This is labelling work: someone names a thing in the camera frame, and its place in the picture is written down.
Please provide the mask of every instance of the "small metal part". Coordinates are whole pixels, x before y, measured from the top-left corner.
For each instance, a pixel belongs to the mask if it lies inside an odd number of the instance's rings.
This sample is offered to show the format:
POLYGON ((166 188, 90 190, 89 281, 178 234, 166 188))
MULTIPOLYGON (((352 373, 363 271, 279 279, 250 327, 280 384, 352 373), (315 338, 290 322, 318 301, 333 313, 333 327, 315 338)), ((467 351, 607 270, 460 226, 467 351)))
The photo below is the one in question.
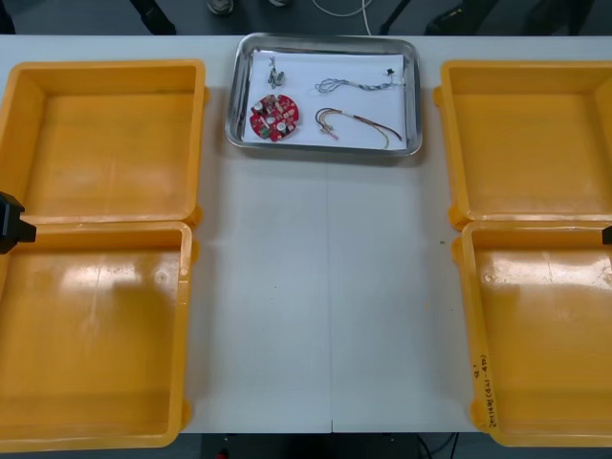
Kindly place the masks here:
POLYGON ((272 89, 276 89, 277 86, 282 86, 285 81, 285 73, 278 73, 276 71, 276 58, 270 58, 270 66, 272 69, 270 70, 270 75, 268 76, 268 84, 272 86, 272 89))

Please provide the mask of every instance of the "round circuit board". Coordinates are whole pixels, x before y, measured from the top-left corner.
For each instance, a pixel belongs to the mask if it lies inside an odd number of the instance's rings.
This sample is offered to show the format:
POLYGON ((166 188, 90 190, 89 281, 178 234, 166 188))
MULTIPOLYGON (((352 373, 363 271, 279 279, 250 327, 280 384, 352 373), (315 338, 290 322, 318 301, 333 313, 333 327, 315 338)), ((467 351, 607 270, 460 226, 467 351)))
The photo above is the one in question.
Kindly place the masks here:
POLYGON ((270 94, 251 107, 252 130, 262 139, 278 142, 297 129, 299 110, 287 96, 270 94))

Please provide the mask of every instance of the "white table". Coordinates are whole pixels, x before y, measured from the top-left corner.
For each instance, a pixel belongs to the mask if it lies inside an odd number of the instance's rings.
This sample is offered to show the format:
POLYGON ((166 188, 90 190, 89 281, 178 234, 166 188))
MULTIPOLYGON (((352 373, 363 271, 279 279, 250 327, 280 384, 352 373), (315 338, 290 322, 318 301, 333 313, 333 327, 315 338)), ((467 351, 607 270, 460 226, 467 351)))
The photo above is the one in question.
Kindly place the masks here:
POLYGON ((431 91, 450 59, 612 59, 612 38, 407 37, 421 57, 424 160, 245 156, 223 128, 239 37, 0 36, 0 86, 27 60, 200 58, 205 121, 189 432, 473 430, 431 91))

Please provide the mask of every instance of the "tray rim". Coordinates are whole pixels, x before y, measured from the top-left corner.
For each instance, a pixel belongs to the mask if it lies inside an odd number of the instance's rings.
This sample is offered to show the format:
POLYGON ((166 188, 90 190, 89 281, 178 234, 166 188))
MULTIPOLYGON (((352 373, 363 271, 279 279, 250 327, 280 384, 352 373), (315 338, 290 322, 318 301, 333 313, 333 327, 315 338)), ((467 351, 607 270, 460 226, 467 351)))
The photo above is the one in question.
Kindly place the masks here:
MULTIPOLYGON (((410 65, 404 66, 404 76, 408 73, 410 65)), ((231 82, 231 91, 229 94, 229 108, 226 115, 225 126, 226 138, 235 146, 246 148, 249 150, 282 150, 282 151, 310 151, 310 152, 325 152, 325 153, 344 153, 357 154, 362 156, 373 157, 407 157, 413 156, 419 152, 423 146, 423 126, 421 113, 421 82, 419 74, 419 55, 416 48, 408 41, 401 39, 377 38, 377 37, 355 37, 355 36, 340 36, 340 35, 300 35, 300 34, 276 34, 276 33, 251 33, 245 36, 236 51, 234 60, 233 77, 231 82), (404 55, 404 59, 409 58, 412 62, 412 85, 414 94, 414 114, 410 112, 410 106, 406 102, 406 96, 409 94, 410 87, 405 85, 404 89, 404 108, 405 108, 405 129, 408 132, 410 118, 414 118, 416 136, 409 139, 409 144, 402 150, 381 150, 376 148, 354 148, 343 146, 320 146, 320 145, 293 145, 293 144, 276 144, 276 143, 259 143, 245 142, 242 140, 240 131, 241 114, 246 110, 247 94, 249 92, 249 78, 251 69, 252 52, 256 49, 266 49, 269 51, 277 51, 284 53, 317 53, 317 50, 302 47, 289 47, 288 45, 275 47, 259 47, 257 42, 262 39, 277 39, 281 41, 291 41, 299 46, 299 42, 315 43, 319 47, 325 48, 318 51, 322 54, 345 54, 345 55, 404 55), (343 50, 341 47, 355 47, 354 51, 343 50), (360 47, 367 47, 367 52, 360 52, 360 47)))
POLYGON ((440 67, 441 84, 434 89, 433 99, 442 117, 445 151, 448 164, 448 178, 451 205, 448 219, 456 230, 461 230, 469 222, 475 221, 611 221, 612 214, 601 213, 502 213, 481 212, 470 206, 468 184, 464 165, 465 152, 461 147, 461 136, 457 122, 450 71, 452 69, 608 69, 612 71, 611 60, 448 60, 440 67))
POLYGON ((134 68, 172 68, 193 67, 195 69, 191 126, 189 129, 189 151, 187 152, 187 172, 185 176, 186 199, 184 208, 168 214, 108 214, 108 215, 39 215, 24 214, 24 220, 35 224, 69 224, 97 222, 160 222, 185 221, 198 224, 200 210, 197 204, 197 188, 200 174, 200 157, 204 132, 205 106, 209 99, 206 87, 206 64, 197 58, 185 59, 139 59, 139 60, 67 60, 67 61, 26 61, 14 65, 9 72, 2 106, 0 107, 0 144, 4 142, 9 114, 12 109, 15 87, 22 77, 31 71, 48 70, 96 70, 96 69, 134 69, 134 68))
MULTIPOLYGON (((152 448, 165 447, 172 443, 186 427, 190 417, 190 406, 185 399, 186 347, 188 332, 188 310, 191 283, 191 265, 197 259, 197 243, 191 227, 183 222, 115 222, 86 224, 48 224, 37 228, 40 234, 93 233, 110 237, 116 232, 178 231, 179 276, 177 301, 174 308, 174 338, 172 340, 172 362, 168 400, 168 421, 164 431, 155 434, 116 435, 88 437, 80 434, 60 439, 0 439, 0 452, 36 452, 47 450, 152 448)), ((4 290, 7 267, 11 254, 0 257, 0 295, 4 290)))
MULTIPOLYGON (((605 222, 564 222, 564 221, 514 221, 514 222, 470 222, 455 238, 451 245, 451 256, 459 271, 461 283, 461 297, 468 335, 468 350, 470 355, 470 372, 474 390, 474 398, 470 405, 470 418, 472 423, 482 432, 491 435, 493 440, 507 447, 611 447, 612 433, 602 434, 576 434, 555 435, 545 433, 505 433, 496 422, 492 426, 487 412, 487 387, 485 378, 476 377, 474 367, 480 365, 481 357, 490 358, 487 340, 487 329, 482 305, 480 282, 476 270, 475 249, 473 234, 478 231, 563 231, 585 232, 592 231, 597 234, 607 228, 605 222)), ((490 381, 492 396, 495 400, 494 375, 489 370, 487 378, 490 381)), ((496 410, 493 413, 498 420, 496 410)))

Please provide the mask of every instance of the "yellow plastic bin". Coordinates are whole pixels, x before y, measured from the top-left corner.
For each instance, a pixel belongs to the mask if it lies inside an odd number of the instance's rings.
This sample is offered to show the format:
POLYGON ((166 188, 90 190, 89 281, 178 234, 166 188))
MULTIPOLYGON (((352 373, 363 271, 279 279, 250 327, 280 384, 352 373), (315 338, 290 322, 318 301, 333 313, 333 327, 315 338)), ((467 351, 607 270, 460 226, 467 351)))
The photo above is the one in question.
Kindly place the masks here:
POLYGON ((612 62, 453 61, 450 222, 612 221, 612 62))
POLYGON ((0 451, 160 447, 183 427, 191 230, 41 225, 0 256, 0 451))
POLYGON ((24 63, 0 112, 0 190, 35 224, 199 221, 199 60, 24 63))
POLYGON ((452 245, 475 425, 506 446, 612 447, 604 223, 475 222, 452 245))

